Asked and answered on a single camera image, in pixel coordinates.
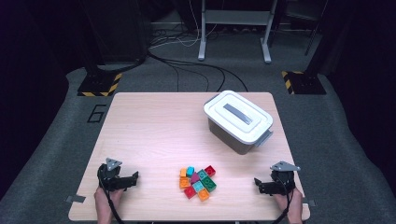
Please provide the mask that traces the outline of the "white storage box lid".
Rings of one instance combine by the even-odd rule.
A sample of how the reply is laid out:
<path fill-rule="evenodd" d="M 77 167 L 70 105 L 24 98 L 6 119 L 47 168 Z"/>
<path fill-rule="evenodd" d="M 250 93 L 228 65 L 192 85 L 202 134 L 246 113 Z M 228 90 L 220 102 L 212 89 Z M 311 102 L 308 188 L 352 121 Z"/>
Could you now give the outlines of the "white storage box lid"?
<path fill-rule="evenodd" d="M 272 116 L 234 91 L 207 101 L 204 111 L 223 131 L 245 145 L 260 145 L 272 132 Z"/>

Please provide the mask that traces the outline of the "brown transparent storage box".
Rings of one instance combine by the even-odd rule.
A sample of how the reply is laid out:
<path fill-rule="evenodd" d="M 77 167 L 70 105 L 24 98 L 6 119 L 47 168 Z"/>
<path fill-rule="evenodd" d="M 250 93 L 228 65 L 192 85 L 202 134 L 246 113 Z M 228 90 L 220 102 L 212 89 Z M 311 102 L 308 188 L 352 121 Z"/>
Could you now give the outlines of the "brown transparent storage box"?
<path fill-rule="evenodd" d="M 267 141 L 273 134 L 272 131 L 266 131 L 256 142 L 252 144 L 245 144 L 239 141 L 236 137 L 231 136 L 229 133 L 224 131 L 218 124 L 211 119 L 208 120 L 208 127 L 219 140 L 234 150 L 237 154 L 245 155 L 254 147 L 259 147 L 265 141 Z"/>

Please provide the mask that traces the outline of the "person's left hand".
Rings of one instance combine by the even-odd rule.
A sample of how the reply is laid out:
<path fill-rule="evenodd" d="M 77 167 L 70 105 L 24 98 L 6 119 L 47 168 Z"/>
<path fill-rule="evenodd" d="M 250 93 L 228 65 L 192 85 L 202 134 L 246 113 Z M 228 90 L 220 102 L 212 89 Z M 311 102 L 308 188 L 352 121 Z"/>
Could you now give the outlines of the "person's left hand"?
<path fill-rule="evenodd" d="M 119 207 L 122 193 L 123 193 L 122 189 L 117 189 L 109 193 L 109 198 L 113 202 L 115 208 Z M 94 193 L 94 199 L 95 199 L 95 208 L 98 217 L 105 218 L 112 215 L 108 198 L 102 188 L 98 187 L 96 189 L 96 192 Z"/>

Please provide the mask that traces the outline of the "person's right hand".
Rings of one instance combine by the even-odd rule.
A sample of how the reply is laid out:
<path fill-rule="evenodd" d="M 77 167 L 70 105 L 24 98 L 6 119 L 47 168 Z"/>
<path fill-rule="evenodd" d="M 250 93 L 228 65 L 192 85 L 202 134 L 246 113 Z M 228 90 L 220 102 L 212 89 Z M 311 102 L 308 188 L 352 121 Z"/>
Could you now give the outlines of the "person's right hand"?
<path fill-rule="evenodd" d="M 274 198 L 280 209 L 289 208 L 288 214 L 302 215 L 303 212 L 303 194 L 298 190 L 294 189 L 290 194 L 290 202 L 287 200 L 286 195 L 275 194 Z"/>

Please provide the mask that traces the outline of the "black yellow striped stand base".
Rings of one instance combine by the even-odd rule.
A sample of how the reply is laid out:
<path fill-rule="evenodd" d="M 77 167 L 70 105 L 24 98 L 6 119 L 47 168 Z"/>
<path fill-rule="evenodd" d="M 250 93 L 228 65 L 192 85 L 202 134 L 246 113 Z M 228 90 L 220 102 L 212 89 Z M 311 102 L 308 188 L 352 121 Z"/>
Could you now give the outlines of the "black yellow striped stand base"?
<path fill-rule="evenodd" d="M 99 77 L 85 77 L 78 87 L 78 96 L 111 96 L 119 85 L 122 74 L 104 74 Z"/>
<path fill-rule="evenodd" d="M 282 71 L 281 75 L 289 94 L 324 95 L 326 93 L 317 76 L 311 77 L 298 71 Z"/>

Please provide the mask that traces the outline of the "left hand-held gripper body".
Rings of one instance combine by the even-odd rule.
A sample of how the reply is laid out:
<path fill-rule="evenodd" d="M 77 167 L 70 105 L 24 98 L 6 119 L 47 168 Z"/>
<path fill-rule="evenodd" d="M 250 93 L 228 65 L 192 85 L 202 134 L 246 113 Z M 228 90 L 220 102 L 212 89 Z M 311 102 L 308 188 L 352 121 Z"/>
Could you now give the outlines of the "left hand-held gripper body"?
<path fill-rule="evenodd" d="M 114 191 L 116 189 L 128 189 L 134 185 L 134 175 L 120 177 L 121 165 L 121 161 L 106 158 L 106 162 L 102 163 L 97 171 L 100 188 Z"/>

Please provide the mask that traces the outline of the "pile of colourful toy bricks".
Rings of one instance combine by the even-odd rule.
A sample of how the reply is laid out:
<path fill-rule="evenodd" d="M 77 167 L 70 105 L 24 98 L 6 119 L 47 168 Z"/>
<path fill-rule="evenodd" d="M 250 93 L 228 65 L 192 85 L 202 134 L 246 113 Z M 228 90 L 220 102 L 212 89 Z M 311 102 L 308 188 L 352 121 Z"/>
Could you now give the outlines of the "pile of colourful toy bricks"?
<path fill-rule="evenodd" d="M 207 175 L 205 169 L 201 169 L 195 173 L 197 173 L 200 176 L 200 180 L 192 184 L 191 176 L 188 177 L 191 185 L 183 189 L 183 192 L 188 199 L 197 196 L 202 202 L 204 202 L 210 197 L 210 193 L 216 189 L 217 184 L 213 181 L 212 176 Z"/>

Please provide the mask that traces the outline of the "white metal stand frame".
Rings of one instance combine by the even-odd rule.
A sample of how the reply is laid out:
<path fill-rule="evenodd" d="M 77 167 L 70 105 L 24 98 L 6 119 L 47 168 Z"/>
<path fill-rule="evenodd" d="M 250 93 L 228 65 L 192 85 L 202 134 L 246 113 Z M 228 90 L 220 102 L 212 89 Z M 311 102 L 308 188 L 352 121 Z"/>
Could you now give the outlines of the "white metal stand frame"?
<path fill-rule="evenodd" d="M 201 40 L 198 52 L 198 60 L 205 59 L 206 48 L 206 26 L 208 24 L 224 25 L 254 25 L 264 26 L 265 34 L 261 38 L 262 55 L 264 62 L 269 64 L 272 58 L 268 46 L 268 38 L 272 30 L 273 19 L 276 14 L 278 0 L 271 0 L 271 8 L 267 11 L 243 11 L 243 10 L 224 10 L 207 9 L 205 0 L 201 6 Z"/>

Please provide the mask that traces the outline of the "large black cabinet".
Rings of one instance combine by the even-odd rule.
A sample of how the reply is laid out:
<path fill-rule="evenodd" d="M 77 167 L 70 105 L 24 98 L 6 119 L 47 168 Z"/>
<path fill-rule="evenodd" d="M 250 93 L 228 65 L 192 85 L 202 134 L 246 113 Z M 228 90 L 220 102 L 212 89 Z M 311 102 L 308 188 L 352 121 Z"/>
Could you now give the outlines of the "large black cabinet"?
<path fill-rule="evenodd" d="M 81 0 L 104 63 L 137 63 L 147 55 L 138 0 Z"/>

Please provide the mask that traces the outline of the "black stand leg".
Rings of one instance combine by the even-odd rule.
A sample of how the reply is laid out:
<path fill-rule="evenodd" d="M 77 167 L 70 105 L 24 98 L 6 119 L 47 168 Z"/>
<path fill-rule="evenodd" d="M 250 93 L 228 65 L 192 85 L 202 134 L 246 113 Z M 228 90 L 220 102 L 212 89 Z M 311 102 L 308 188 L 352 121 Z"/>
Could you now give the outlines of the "black stand leg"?
<path fill-rule="evenodd" d="M 329 0 L 310 0 L 310 4 L 312 5 L 310 17 L 311 17 L 311 20 L 312 20 L 314 26 L 313 26 L 313 30 L 310 34 L 310 40 L 309 40 L 307 49 L 304 54 L 305 56 L 308 55 L 309 50 L 312 47 L 313 41 L 316 37 L 316 34 L 317 34 L 318 28 L 320 26 L 321 20 L 323 18 L 324 12 L 328 5 L 328 1 Z"/>

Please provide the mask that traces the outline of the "dark curtain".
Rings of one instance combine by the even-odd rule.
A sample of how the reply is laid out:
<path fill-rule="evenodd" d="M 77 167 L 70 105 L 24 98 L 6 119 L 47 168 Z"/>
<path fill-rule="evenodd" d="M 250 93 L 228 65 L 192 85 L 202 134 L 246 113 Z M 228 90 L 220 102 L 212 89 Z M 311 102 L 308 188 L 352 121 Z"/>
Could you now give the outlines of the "dark curtain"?
<path fill-rule="evenodd" d="M 346 29 L 330 81 L 349 129 L 396 191 L 396 0 L 331 0 L 327 24 Z"/>
<path fill-rule="evenodd" d="M 0 199 L 67 94 L 66 9 L 60 0 L 0 0 Z"/>

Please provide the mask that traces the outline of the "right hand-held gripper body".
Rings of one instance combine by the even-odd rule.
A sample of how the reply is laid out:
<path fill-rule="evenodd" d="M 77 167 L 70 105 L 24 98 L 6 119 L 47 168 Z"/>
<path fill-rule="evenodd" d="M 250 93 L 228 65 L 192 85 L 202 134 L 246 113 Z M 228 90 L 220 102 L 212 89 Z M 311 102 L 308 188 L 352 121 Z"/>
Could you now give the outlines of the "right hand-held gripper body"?
<path fill-rule="evenodd" d="M 300 166 L 279 161 L 272 165 L 270 169 L 272 170 L 272 181 L 260 183 L 260 193 L 287 195 L 296 188 L 294 173 L 301 170 Z"/>

